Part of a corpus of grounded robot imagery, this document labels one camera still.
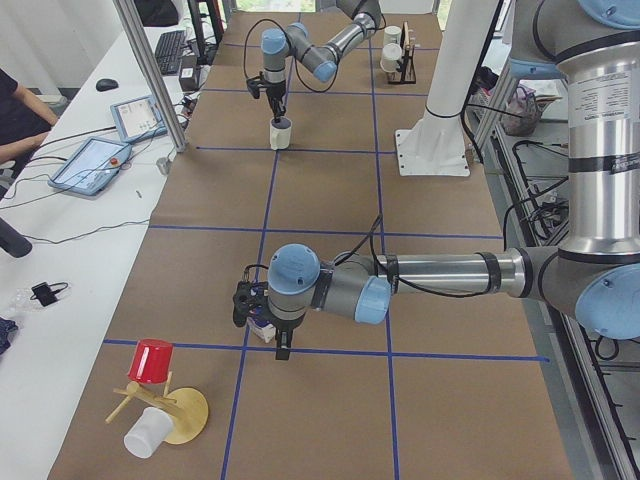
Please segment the person's arm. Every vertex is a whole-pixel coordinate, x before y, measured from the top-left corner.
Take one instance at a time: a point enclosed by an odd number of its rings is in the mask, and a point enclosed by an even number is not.
[[[23,85],[18,85],[16,91],[13,92],[13,97],[24,103],[30,110],[42,117],[42,119],[49,125],[53,126],[58,121],[58,117],[53,113],[53,110],[51,110],[46,103],[40,100],[31,90]]]
[[[17,142],[0,145],[0,165],[2,165],[4,162],[14,160],[23,153],[38,148],[42,144],[42,142],[44,142],[44,139],[47,138],[47,133],[48,132],[44,132],[40,135],[23,138],[22,140],[18,140]]]

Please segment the white desk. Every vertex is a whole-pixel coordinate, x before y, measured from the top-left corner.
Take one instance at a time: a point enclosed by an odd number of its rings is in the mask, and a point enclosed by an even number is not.
[[[148,29],[152,45],[169,29]],[[97,92],[98,79],[116,79],[120,88]],[[174,103],[182,98],[177,76],[165,77]],[[107,52],[55,126],[47,141],[113,125],[109,106],[147,95],[149,89],[123,34]],[[115,131],[103,135],[117,138]],[[68,157],[87,138],[42,148]],[[172,152],[165,135],[134,146],[131,168],[121,171],[97,198],[61,193],[35,203],[6,208],[53,192],[46,177],[18,184],[13,199],[0,202],[0,217],[25,235],[51,240],[72,237],[105,225],[149,218],[165,177],[155,165]],[[61,165],[39,160],[20,179],[53,174]],[[13,195],[13,188],[8,192]],[[146,225],[126,226],[60,245],[34,243],[32,252],[13,258],[0,251],[0,315],[20,329],[0,357],[0,478],[47,477],[62,445],[98,349],[136,257]],[[68,282],[66,298],[35,312],[13,314],[18,289],[46,281]]]

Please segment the hand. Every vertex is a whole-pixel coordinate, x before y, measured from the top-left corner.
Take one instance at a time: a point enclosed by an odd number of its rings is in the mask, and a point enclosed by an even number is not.
[[[42,145],[42,142],[44,142],[44,139],[47,138],[48,134],[49,132],[44,132],[40,135],[34,135],[33,137],[31,137],[33,148],[38,148],[40,145]]]

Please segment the small white cup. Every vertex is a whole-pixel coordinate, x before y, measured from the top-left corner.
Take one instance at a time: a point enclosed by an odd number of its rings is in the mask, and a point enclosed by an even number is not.
[[[124,436],[124,446],[138,458],[149,458],[173,430],[171,415],[156,407],[147,407]]]
[[[398,60],[402,58],[402,47],[397,43],[389,43],[382,47],[382,60],[380,60],[380,68],[387,73],[396,72],[398,69]]]
[[[274,119],[271,119],[269,125],[271,150],[284,150],[288,148],[291,142],[291,120],[287,117],[281,117],[280,121],[276,123]]]
[[[400,43],[400,37],[402,36],[402,29],[395,25],[389,25],[384,29],[384,35],[382,37],[382,46],[390,43]]]

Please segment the keyboard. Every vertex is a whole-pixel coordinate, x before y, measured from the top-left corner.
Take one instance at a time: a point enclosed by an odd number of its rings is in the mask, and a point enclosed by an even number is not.
[[[185,45],[184,30],[174,30],[160,35],[154,55],[162,75],[173,75],[180,70],[180,57]]]

